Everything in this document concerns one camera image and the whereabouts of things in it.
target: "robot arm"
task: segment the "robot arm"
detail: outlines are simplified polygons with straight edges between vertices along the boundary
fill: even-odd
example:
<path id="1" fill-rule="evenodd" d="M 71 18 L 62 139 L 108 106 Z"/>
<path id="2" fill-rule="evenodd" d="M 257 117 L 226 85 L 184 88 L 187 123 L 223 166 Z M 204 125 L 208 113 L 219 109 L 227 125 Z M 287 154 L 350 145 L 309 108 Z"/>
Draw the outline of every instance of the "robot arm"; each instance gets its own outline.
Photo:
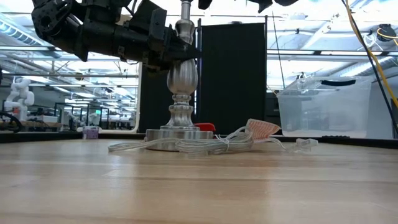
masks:
<path id="1" fill-rule="evenodd" d="M 33 0 L 32 20 L 37 35 L 87 61 L 88 52 L 143 62 L 149 68 L 168 70 L 175 60 L 200 56 L 192 45 L 165 27 L 167 11 L 142 0 L 130 21 L 122 26 L 121 9 L 131 0 Z"/>
<path id="2" fill-rule="evenodd" d="M 34 104 L 35 95 L 29 91 L 30 80 L 28 79 L 17 79 L 16 83 L 11 85 L 11 93 L 4 102 L 6 111 L 10 111 L 13 108 L 19 108 L 19 120 L 26 120 L 27 106 Z M 19 96 L 18 102 L 13 102 L 15 97 Z"/>

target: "wooden tabletop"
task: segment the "wooden tabletop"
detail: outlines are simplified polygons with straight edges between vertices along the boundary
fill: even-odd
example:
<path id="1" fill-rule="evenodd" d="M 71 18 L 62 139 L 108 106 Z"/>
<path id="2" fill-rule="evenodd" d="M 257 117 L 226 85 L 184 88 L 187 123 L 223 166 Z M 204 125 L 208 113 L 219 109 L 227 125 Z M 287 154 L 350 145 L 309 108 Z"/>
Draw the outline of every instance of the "wooden tabletop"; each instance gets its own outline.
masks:
<path id="1" fill-rule="evenodd" d="M 0 144 L 0 223 L 398 223 L 397 150 L 108 154 L 117 142 Z"/>

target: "paper tag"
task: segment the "paper tag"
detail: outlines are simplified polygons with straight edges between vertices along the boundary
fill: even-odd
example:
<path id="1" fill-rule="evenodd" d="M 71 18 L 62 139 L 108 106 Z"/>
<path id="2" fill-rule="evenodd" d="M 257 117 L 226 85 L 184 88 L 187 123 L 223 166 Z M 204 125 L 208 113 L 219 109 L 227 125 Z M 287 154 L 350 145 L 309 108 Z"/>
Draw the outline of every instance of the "paper tag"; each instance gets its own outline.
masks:
<path id="1" fill-rule="evenodd" d="M 253 132 L 252 138 L 254 142 L 261 142 L 280 130 L 280 127 L 276 124 L 256 119 L 249 119 L 246 127 L 249 127 Z"/>

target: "plastic storage bin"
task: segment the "plastic storage bin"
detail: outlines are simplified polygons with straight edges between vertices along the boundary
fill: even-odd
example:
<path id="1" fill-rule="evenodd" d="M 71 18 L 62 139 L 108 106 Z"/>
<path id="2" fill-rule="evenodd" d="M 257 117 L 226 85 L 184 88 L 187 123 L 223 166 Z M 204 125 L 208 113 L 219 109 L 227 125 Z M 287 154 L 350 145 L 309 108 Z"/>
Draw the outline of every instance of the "plastic storage bin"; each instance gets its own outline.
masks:
<path id="1" fill-rule="evenodd" d="M 301 78 L 278 95 L 284 136 L 365 138 L 369 77 Z"/>

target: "red object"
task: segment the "red object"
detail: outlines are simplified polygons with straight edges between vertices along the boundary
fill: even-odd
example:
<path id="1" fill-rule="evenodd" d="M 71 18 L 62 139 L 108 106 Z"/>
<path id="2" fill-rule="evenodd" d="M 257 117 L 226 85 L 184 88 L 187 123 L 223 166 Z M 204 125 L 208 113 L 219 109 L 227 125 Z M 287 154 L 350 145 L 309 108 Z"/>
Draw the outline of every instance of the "red object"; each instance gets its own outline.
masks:
<path id="1" fill-rule="evenodd" d="M 200 131 L 216 131 L 216 127 L 211 123 L 199 123 L 195 124 L 196 127 L 200 128 Z"/>

